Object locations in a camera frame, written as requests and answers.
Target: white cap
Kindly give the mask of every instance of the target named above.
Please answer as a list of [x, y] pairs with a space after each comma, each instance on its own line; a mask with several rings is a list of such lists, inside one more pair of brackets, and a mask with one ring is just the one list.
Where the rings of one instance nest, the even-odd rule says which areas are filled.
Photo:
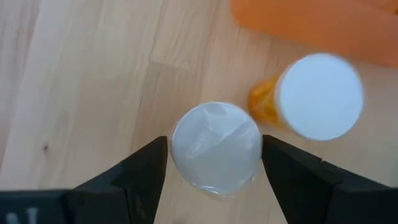
[[357, 71], [330, 54], [308, 55], [292, 64], [275, 91], [282, 119], [312, 140], [331, 140], [348, 132], [361, 114], [363, 101]]
[[229, 194], [252, 180], [261, 149], [256, 123], [229, 103], [210, 102], [190, 110], [172, 138], [172, 155], [183, 177], [217, 194]]

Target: wooden floor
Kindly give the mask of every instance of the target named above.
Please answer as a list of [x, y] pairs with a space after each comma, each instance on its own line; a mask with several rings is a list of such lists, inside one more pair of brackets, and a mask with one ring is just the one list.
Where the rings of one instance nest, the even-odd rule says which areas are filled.
[[[317, 52], [239, 27], [228, 7], [228, 0], [0, 0], [0, 188], [74, 187], [170, 134], [199, 103], [245, 108], [253, 84]], [[354, 64], [366, 107], [350, 133], [308, 142], [261, 130], [398, 186], [398, 71]], [[264, 168], [235, 197], [211, 198], [170, 158], [156, 223], [285, 222]]]

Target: transparent plastic lid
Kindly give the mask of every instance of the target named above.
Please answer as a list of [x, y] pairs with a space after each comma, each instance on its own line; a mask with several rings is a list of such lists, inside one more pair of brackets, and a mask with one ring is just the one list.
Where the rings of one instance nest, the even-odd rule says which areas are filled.
[[230, 194], [252, 181], [261, 159], [262, 135], [241, 108], [210, 102], [190, 110], [177, 124], [172, 155], [193, 186]]

